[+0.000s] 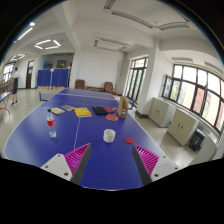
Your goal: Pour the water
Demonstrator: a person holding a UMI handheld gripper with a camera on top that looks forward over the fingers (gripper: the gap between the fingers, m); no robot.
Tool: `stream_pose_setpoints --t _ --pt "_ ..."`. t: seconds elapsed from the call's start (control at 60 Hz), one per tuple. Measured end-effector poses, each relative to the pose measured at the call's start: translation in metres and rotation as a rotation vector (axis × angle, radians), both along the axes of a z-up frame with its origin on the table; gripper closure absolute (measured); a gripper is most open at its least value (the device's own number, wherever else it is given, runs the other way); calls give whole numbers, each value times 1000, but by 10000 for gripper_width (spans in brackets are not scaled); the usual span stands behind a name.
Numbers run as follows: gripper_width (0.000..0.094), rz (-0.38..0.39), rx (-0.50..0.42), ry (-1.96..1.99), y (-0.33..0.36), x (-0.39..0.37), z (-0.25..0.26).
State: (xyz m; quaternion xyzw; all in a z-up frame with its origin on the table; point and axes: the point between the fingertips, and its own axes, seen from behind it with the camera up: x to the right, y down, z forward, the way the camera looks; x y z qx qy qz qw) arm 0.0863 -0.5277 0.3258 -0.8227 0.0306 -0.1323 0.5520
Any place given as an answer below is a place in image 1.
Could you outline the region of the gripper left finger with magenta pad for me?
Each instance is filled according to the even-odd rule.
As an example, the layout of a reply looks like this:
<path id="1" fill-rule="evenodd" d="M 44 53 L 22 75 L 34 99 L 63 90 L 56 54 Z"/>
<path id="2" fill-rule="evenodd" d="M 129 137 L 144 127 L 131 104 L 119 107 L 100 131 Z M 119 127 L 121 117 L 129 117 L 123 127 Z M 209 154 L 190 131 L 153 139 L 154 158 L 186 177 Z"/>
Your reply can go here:
<path id="1" fill-rule="evenodd" d="M 79 185 L 90 155 L 91 144 L 87 143 L 65 155 L 54 155 L 42 166 L 42 169 Z"/>

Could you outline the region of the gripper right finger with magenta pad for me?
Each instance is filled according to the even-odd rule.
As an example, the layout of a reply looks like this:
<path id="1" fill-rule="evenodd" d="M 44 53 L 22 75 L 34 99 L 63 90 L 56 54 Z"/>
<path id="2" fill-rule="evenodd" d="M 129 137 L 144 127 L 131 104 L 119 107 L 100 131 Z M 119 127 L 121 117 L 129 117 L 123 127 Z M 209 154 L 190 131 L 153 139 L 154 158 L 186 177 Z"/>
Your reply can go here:
<path id="1" fill-rule="evenodd" d="M 146 186 L 180 170 L 166 154 L 156 153 L 137 144 L 132 145 L 137 178 L 136 186 Z"/>

